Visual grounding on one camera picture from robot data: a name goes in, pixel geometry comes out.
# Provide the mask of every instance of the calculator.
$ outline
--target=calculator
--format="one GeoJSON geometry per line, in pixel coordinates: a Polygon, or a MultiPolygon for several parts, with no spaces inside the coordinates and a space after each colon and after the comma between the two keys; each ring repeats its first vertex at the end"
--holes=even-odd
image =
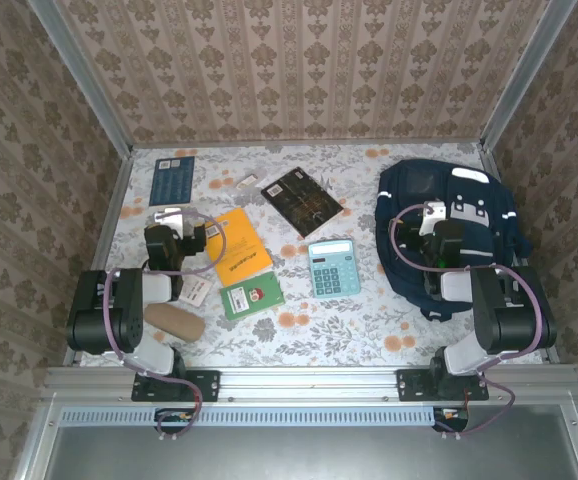
{"type": "Polygon", "coordinates": [[[309,264],[314,297],[333,298],[360,293],[351,240],[309,245],[309,264]]]}

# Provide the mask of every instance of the orange notebook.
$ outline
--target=orange notebook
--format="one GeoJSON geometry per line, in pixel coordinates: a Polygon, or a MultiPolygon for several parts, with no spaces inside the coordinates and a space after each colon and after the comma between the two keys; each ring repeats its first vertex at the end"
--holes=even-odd
{"type": "MultiPolygon", "coordinates": [[[[220,222],[227,236],[227,251],[216,265],[216,272],[223,286],[238,283],[273,265],[271,257],[242,208],[225,213],[216,220],[220,222]]],[[[222,249],[222,236],[215,225],[207,223],[205,227],[206,251],[209,258],[215,260],[222,249]]]]}

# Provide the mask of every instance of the backpack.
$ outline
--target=backpack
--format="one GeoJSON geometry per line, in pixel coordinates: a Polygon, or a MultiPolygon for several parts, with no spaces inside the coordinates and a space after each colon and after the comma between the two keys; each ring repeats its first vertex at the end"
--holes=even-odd
{"type": "MultiPolygon", "coordinates": [[[[391,288],[420,308],[428,320],[447,321],[471,303],[436,300],[425,290],[423,272],[402,262],[389,240],[389,221],[401,210],[427,201],[445,202],[447,217],[463,224],[460,266],[498,263],[510,267],[525,258],[531,243],[520,232],[511,192],[491,175],[437,160],[402,160],[380,174],[376,204],[376,246],[391,288]]],[[[422,222],[422,210],[405,223],[422,222]]],[[[425,265],[420,251],[401,248],[412,262],[425,265]]]]}

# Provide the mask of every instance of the floral tablecloth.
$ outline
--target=floral tablecloth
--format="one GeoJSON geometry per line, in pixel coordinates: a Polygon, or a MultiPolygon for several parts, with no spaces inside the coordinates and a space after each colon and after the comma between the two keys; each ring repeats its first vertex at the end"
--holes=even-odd
{"type": "MultiPolygon", "coordinates": [[[[410,157],[426,157],[481,168],[475,144],[319,145],[149,149],[133,153],[131,180],[109,254],[107,267],[136,267],[147,258],[144,227],[157,208],[149,208],[156,160],[195,156],[192,206],[218,216],[243,207],[273,258],[273,270],[286,304],[232,322],[225,318],[214,282],[200,308],[178,305],[205,319],[206,330],[195,343],[146,325],[145,334],[182,352],[187,365],[227,366],[381,366],[427,364],[436,349],[464,337],[473,323],[469,312],[446,323],[430,323],[418,308],[396,295],[378,261],[374,208],[378,177],[388,166],[410,157]],[[249,173],[259,187],[295,167],[302,167],[345,207],[344,211],[304,240],[254,190],[235,185],[249,173]],[[358,295],[316,300],[311,293],[307,245],[331,238],[351,238],[356,250],[362,291],[358,295]]],[[[205,254],[188,257],[183,268],[208,262],[205,254]]],[[[524,362],[540,362],[533,354],[524,362]]],[[[81,365],[100,365],[84,355],[81,365]]]]}

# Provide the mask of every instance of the small white card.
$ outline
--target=small white card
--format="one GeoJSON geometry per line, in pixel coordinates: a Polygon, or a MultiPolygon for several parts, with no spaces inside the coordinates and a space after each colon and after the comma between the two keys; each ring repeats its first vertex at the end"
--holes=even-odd
{"type": "Polygon", "coordinates": [[[211,290],[213,282],[198,275],[185,275],[183,280],[184,283],[182,284],[182,291],[180,292],[180,300],[194,307],[199,307],[207,296],[207,293],[209,293],[209,290],[211,290]]]}

